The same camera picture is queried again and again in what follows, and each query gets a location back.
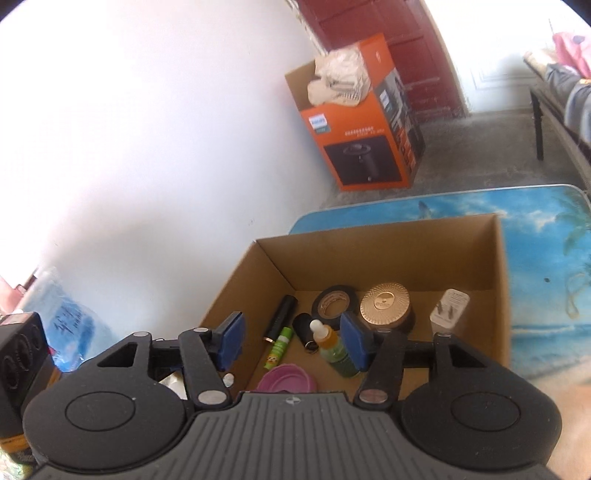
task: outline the blue gripper pad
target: blue gripper pad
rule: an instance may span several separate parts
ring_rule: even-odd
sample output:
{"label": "blue gripper pad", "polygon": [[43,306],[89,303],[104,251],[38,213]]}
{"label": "blue gripper pad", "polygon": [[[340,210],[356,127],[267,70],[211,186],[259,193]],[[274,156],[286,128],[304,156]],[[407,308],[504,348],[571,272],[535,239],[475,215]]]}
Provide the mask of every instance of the blue gripper pad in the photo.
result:
{"label": "blue gripper pad", "polygon": [[215,333],[220,334],[220,346],[217,350],[216,369],[225,372],[242,353],[242,342],[246,332],[246,319],[242,312],[233,312]]}
{"label": "blue gripper pad", "polygon": [[340,339],[360,372],[366,372],[369,369],[370,352],[366,348],[367,334],[368,331],[359,325],[353,312],[343,312],[340,316]]}

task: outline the dropper bottle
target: dropper bottle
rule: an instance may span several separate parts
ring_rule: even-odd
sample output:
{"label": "dropper bottle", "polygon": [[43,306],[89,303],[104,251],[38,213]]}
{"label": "dropper bottle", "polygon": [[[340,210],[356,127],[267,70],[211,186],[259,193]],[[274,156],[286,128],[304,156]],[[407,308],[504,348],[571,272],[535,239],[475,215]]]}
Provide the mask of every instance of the dropper bottle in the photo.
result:
{"label": "dropper bottle", "polygon": [[318,344],[320,356],[342,377],[350,378],[359,373],[343,342],[329,325],[324,325],[320,320],[312,320],[310,330],[314,333],[314,341]]}

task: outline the orange product box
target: orange product box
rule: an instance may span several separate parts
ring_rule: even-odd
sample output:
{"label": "orange product box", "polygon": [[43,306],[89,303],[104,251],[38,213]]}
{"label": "orange product box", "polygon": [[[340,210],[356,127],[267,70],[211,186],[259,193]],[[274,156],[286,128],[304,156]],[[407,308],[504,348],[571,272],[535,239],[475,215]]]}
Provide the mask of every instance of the orange product box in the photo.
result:
{"label": "orange product box", "polygon": [[357,106],[313,106],[311,61],[285,75],[297,109],[341,190],[410,187],[425,143],[382,34],[355,44],[371,80]]}

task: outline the blue plastic bag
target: blue plastic bag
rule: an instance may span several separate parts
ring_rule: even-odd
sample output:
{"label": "blue plastic bag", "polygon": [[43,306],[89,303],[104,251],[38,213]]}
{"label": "blue plastic bag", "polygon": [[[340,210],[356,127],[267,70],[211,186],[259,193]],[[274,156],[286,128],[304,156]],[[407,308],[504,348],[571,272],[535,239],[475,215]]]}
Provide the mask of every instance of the blue plastic bag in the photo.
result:
{"label": "blue plastic bag", "polygon": [[117,342],[94,312],[64,291],[54,268],[40,275],[19,307],[40,315],[53,361],[63,372],[75,370]]}

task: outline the black table leg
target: black table leg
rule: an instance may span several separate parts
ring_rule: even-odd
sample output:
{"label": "black table leg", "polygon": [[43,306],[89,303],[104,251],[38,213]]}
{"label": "black table leg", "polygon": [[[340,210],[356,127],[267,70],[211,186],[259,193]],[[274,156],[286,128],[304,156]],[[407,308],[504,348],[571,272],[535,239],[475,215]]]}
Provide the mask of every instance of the black table leg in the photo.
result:
{"label": "black table leg", "polygon": [[531,94],[531,106],[534,109],[534,126],[535,126],[535,149],[538,160],[544,159],[544,138],[542,136],[542,109],[540,108],[540,100],[533,91]]}

